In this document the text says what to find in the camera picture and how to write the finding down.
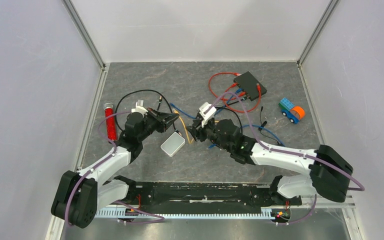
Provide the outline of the clear plastic box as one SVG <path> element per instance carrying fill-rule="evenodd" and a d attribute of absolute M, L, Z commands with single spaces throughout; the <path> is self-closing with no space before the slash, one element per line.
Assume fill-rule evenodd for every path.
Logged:
<path fill-rule="evenodd" d="M 169 157 L 173 157 L 185 143 L 186 140 L 178 132 L 174 132 L 161 144 L 160 148 Z"/>

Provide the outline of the black network switch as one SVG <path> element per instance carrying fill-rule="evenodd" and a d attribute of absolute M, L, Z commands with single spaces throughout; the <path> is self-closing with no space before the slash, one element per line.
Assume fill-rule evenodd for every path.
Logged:
<path fill-rule="evenodd" d="M 233 82 L 242 89 L 245 96 L 251 101 L 257 100 L 267 93 L 267 89 L 249 71 L 236 76 Z"/>

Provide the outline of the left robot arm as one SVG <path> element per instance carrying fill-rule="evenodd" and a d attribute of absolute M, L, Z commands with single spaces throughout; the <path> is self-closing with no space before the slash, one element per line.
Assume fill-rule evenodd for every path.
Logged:
<path fill-rule="evenodd" d="M 127 114 L 124 132 L 99 160 L 80 171 L 66 171 L 60 179 L 50 213 L 67 224 L 87 227 L 97 211 L 121 200 L 133 203 L 135 188 L 123 180 L 110 178 L 131 164 L 143 150 L 143 141 L 154 132 L 164 133 L 179 118 L 177 113 L 136 107 Z"/>

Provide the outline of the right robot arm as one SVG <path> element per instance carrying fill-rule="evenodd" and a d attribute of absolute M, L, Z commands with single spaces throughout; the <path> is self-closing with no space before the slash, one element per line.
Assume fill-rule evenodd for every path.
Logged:
<path fill-rule="evenodd" d="M 211 119 L 206 124 L 197 119 L 186 129 L 195 141 L 209 140 L 240 164 L 296 172 L 295 176 L 277 176 L 271 183 L 268 196 L 275 204 L 315 194 L 336 203 L 346 199 L 353 167 L 331 146 L 321 144 L 317 149 L 296 149 L 270 145 L 242 134 L 230 119 L 218 123 Z"/>

